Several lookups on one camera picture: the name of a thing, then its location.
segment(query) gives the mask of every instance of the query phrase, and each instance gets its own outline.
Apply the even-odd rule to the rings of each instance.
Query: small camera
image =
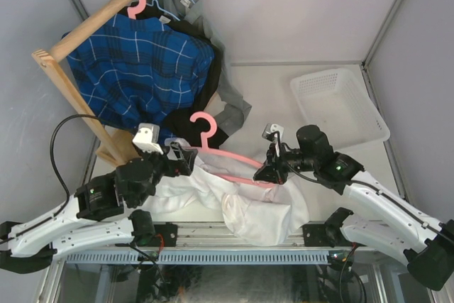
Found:
[[[282,134],[284,133],[284,127],[276,123],[268,123],[265,127],[265,130],[262,133],[262,137],[268,141],[274,141],[275,135],[272,135],[274,132],[279,131],[282,140]]]

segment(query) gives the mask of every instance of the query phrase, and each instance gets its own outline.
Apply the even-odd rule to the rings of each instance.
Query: clothing pile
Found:
[[[182,146],[186,141],[176,139]],[[163,177],[156,194],[142,209],[153,214],[178,211],[194,201],[221,211],[227,228],[249,244],[275,246],[309,221],[309,210],[298,179],[262,188],[222,179],[228,174],[252,179],[256,169],[223,156],[199,153],[190,177]]]
[[[160,143],[180,137],[194,146],[208,127],[189,117],[217,92],[226,105],[215,117],[218,130],[209,145],[218,148],[243,126],[251,105],[231,84],[225,48],[203,17],[203,0],[148,3],[154,5],[136,19],[122,9],[68,55],[79,92],[116,128],[154,123]]]
[[[178,137],[182,145],[192,146],[201,146],[200,133],[209,122],[189,118],[217,92],[226,105],[214,117],[218,129],[208,143],[218,148],[243,126],[251,105],[231,84],[225,48],[202,15],[202,0],[147,1],[153,5],[136,19],[122,9],[68,56],[79,91],[112,126],[134,130],[140,123],[154,123],[160,126],[161,144]],[[221,211],[235,236],[254,245],[277,245],[309,220],[294,181],[265,189],[214,175],[252,179],[255,171],[233,159],[200,153],[190,177],[163,177],[142,209],[168,213],[198,200]]]

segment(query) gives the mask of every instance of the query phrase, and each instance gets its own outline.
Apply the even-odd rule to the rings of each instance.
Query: wooden rod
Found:
[[[44,50],[36,50],[32,56],[77,113],[95,116],[76,87],[71,83],[60,64],[51,55]],[[120,165],[128,161],[99,121],[94,119],[84,119],[84,121]]]
[[[60,42],[55,44],[50,49],[50,55],[57,63],[61,62],[66,56],[74,51],[75,48],[118,13],[118,11],[131,2],[132,0],[110,0],[109,3],[101,7]]]

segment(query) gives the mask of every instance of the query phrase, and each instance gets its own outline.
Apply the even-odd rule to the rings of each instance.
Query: white plastic basket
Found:
[[[335,150],[386,141],[389,129],[349,69],[304,75],[290,82],[308,124],[319,126]]]

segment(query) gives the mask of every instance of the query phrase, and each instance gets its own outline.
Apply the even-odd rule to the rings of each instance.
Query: wire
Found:
[[[165,293],[166,293],[166,298],[167,298],[167,301],[170,300],[170,296],[169,296],[169,288],[167,287],[167,283],[165,282],[165,279],[164,279],[164,276],[162,275],[162,272],[161,272],[161,269],[159,269],[159,265],[156,263],[156,261],[151,258],[150,255],[148,255],[147,253],[143,252],[142,250],[139,250],[138,248],[136,248],[134,245],[131,245],[129,244],[129,247],[132,248],[134,251],[140,253],[141,255],[143,255],[144,257],[146,257],[150,262],[153,263],[153,265],[156,267],[157,269],[157,272],[159,273],[159,276],[161,277],[161,280],[162,280],[162,283],[163,285],[165,286]]]
[[[53,218],[55,218],[56,216],[58,216],[58,214],[60,214],[64,209],[65,207],[68,205],[68,203],[70,202],[70,191],[68,190],[68,187],[67,185],[65,184],[65,181],[63,180],[62,178],[62,175],[60,174],[60,172],[58,171],[57,169],[57,164],[55,162],[55,155],[54,155],[54,144],[55,144],[55,138],[57,137],[57,133],[58,131],[62,128],[62,126],[67,123],[68,121],[72,120],[72,119],[77,119],[77,118],[86,118],[86,119],[94,119],[94,120],[97,120],[97,121],[100,121],[101,123],[104,123],[104,124],[107,124],[107,125],[110,125],[110,126],[116,126],[115,123],[113,122],[110,122],[110,121],[107,121],[107,120],[104,120],[104,119],[101,119],[99,117],[96,117],[96,116],[93,116],[93,115],[89,115],[89,114],[75,114],[75,115],[71,115],[71,116],[68,116],[67,118],[65,118],[64,120],[62,120],[54,129],[53,133],[52,133],[52,136],[50,137],[50,144],[49,144],[49,154],[50,154],[50,163],[52,165],[52,169],[55,173],[55,175],[57,176],[58,178],[58,181],[60,182],[60,184],[62,185],[63,187],[63,190],[65,191],[65,194],[66,194],[66,199],[65,199],[65,202],[63,203],[63,205],[52,215],[52,216],[49,216],[48,218],[36,223],[35,225],[32,225],[31,227],[17,233],[14,237],[10,237],[2,242],[0,242],[0,245],[1,244],[5,244],[5,243],[8,243],[9,241],[12,241],[13,239],[17,238],[17,237],[20,237],[22,236],[23,234],[29,232],[29,231],[32,231],[33,229],[43,225],[44,223],[47,223],[48,221],[52,220]]]
[[[159,255],[161,254],[162,249],[164,248],[164,238],[162,237],[161,233],[158,233],[156,236],[161,240],[161,244],[159,246],[159,251],[157,252],[157,256],[159,257]]]
[[[357,274],[356,271],[354,271],[353,269],[350,269],[350,272],[352,273],[353,277],[356,278],[356,280],[358,281],[358,283],[360,283],[360,286],[361,286],[361,291],[360,291],[360,302],[367,303],[366,287],[364,286],[364,283],[362,282],[361,277],[360,277],[359,274]]]
[[[1,245],[1,244],[8,243],[9,241],[12,241],[13,239],[14,239],[14,237],[11,237],[11,238],[5,239],[4,241],[0,241],[0,245]]]
[[[279,131],[275,131],[272,133],[272,135],[276,135],[277,136],[277,145],[279,147],[279,151],[283,150],[285,151],[285,148],[283,148],[283,146],[286,146],[288,149],[291,150],[291,148],[288,147],[288,145],[286,143],[281,143],[281,138],[280,138],[280,132]],[[296,174],[298,177],[302,178],[302,179],[305,179],[306,181],[309,181],[309,182],[313,182],[315,184],[321,184],[323,185],[321,182],[319,182],[318,180],[315,180],[315,179],[311,179],[310,177],[307,177],[306,175],[303,175],[301,174],[298,170],[295,170],[289,163],[288,161],[285,159],[285,156],[284,156],[284,153],[280,153],[285,165],[294,173]],[[378,195],[382,195],[384,198],[388,199],[390,202],[392,202],[394,205],[396,205],[397,207],[399,207],[402,211],[404,211],[406,214],[408,214],[413,220],[417,221],[419,224],[421,224],[422,226],[425,224],[425,222],[420,219],[418,216],[416,216],[415,214],[413,214],[412,212],[410,212],[405,206],[401,205],[398,201],[396,201],[394,198],[392,198],[391,196],[389,196],[388,194],[386,193],[381,193],[380,189],[376,188],[376,186],[374,186],[373,184],[369,184],[367,182],[363,182],[363,181],[360,181],[360,180],[350,180],[350,181],[345,181],[345,182],[329,182],[329,184],[331,185],[334,185],[334,184],[343,184],[345,186],[350,186],[351,184],[360,184],[362,186],[366,186],[368,188],[370,188],[371,190],[375,191],[376,194]],[[437,231],[434,227],[430,226],[430,225],[427,225],[427,226],[423,226],[423,228],[427,228],[429,231],[431,232],[434,232],[437,236],[440,236],[441,238],[444,238],[445,240],[447,240],[447,242],[449,242],[452,246],[454,246],[454,241],[449,238],[448,236],[446,236],[445,234],[441,233],[440,231]]]
[[[76,267],[77,278],[79,279],[79,282],[81,282],[83,285],[90,285],[91,283],[86,283],[85,281],[83,281],[82,276],[80,275],[79,265],[78,264],[74,264],[74,266]]]
[[[343,271],[345,270],[345,267],[347,266],[347,263],[348,263],[348,260],[350,259],[350,257],[355,253],[356,249],[358,248],[358,245],[356,243],[353,243],[353,247],[351,249],[351,251],[348,253],[347,257],[345,258],[345,260],[343,261],[344,264],[343,264],[343,267],[342,267],[342,270],[340,271],[340,277],[339,277],[339,296],[340,296],[340,300],[342,301],[342,303],[345,303],[344,300],[343,300],[343,296],[342,296],[342,278],[343,278]]]

